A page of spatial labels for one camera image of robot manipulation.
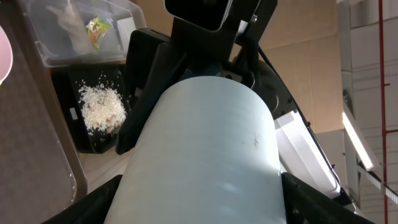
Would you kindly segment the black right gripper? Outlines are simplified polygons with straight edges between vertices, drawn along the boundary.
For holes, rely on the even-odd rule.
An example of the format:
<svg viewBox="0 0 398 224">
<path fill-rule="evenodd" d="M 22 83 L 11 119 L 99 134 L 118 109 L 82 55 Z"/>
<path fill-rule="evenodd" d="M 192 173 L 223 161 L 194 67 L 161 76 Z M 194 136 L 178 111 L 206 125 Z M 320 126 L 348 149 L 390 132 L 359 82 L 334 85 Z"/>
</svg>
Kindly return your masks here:
<svg viewBox="0 0 398 224">
<path fill-rule="evenodd" d="M 280 117 L 280 76 L 260 46 L 230 32 L 180 30 L 167 36 L 156 30 L 143 28 L 132 32 L 124 70 L 127 96 L 134 96 L 136 88 L 143 90 L 160 44 L 173 43 L 189 57 L 208 57 L 219 61 L 230 72 L 252 82 L 252 89 L 264 100 L 274 118 Z"/>
</svg>

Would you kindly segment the white paper cup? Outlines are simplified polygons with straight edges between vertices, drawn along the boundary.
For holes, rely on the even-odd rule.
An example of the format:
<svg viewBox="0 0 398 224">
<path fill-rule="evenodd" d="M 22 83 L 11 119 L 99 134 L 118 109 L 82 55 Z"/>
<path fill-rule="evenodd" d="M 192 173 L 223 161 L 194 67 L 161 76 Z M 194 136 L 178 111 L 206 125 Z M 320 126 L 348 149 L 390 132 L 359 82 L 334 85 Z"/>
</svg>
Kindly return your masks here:
<svg viewBox="0 0 398 224">
<path fill-rule="evenodd" d="M 194 77 L 160 97 L 106 223 L 285 223 L 274 120 L 250 88 Z"/>
</svg>

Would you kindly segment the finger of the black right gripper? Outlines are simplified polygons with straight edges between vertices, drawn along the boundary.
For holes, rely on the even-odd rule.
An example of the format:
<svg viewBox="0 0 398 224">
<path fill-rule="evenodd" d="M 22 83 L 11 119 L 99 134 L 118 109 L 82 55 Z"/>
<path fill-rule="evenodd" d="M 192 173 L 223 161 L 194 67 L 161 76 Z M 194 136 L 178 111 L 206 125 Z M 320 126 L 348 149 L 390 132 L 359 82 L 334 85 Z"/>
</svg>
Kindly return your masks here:
<svg viewBox="0 0 398 224">
<path fill-rule="evenodd" d="M 117 154 L 122 155 L 135 147 L 160 96 L 177 83 L 186 68 L 185 51 L 166 43 L 158 46 L 145 88 L 119 130 L 115 145 Z"/>
</svg>

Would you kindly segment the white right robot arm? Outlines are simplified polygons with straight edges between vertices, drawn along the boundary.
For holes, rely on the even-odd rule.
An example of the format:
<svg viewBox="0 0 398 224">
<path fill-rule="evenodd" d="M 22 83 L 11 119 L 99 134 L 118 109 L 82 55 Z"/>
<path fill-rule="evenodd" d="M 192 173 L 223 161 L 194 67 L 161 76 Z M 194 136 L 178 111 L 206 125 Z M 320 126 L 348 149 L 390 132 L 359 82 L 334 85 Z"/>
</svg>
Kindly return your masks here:
<svg viewBox="0 0 398 224">
<path fill-rule="evenodd" d="M 297 102 L 259 46 L 261 32 L 174 29 L 171 35 L 143 28 L 131 33 L 124 70 L 132 104 L 115 150 L 132 149 L 161 94 L 173 84 L 201 76 L 237 75 L 268 106 L 276 122 L 282 166 L 341 205 L 351 200 Z"/>
</svg>

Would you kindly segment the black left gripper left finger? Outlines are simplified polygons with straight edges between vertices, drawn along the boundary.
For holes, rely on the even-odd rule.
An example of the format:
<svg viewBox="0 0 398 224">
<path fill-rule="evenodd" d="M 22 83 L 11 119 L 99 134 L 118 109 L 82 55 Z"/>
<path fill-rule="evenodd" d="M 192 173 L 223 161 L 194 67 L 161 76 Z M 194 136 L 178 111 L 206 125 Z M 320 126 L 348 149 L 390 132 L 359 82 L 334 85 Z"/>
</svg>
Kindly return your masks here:
<svg viewBox="0 0 398 224">
<path fill-rule="evenodd" d="M 103 224 L 122 175 L 117 175 L 43 224 Z"/>
</svg>

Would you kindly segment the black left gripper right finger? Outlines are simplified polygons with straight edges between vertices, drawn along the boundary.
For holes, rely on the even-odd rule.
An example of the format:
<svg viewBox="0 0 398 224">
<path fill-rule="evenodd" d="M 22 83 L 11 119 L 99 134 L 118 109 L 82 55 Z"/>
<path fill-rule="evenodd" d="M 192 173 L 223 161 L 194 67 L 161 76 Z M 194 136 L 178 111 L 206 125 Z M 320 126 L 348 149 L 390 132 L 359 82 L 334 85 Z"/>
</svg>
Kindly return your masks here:
<svg viewBox="0 0 398 224">
<path fill-rule="evenodd" d="M 371 224 L 290 173 L 282 186 L 288 224 Z"/>
</svg>

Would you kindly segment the pile of cooked rice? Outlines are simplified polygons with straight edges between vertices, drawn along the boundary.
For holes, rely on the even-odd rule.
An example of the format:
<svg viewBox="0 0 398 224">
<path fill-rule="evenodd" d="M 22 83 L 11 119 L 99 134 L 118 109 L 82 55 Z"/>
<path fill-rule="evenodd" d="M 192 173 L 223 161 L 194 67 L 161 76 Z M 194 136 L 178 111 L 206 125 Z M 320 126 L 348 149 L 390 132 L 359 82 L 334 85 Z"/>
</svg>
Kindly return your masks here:
<svg viewBox="0 0 398 224">
<path fill-rule="evenodd" d="M 99 77 L 88 84 L 82 79 L 78 93 L 81 104 L 81 114 L 88 134 L 116 134 L 127 112 L 123 103 L 123 96 L 118 92 L 120 87 L 111 80 L 111 75 L 100 73 Z"/>
</svg>

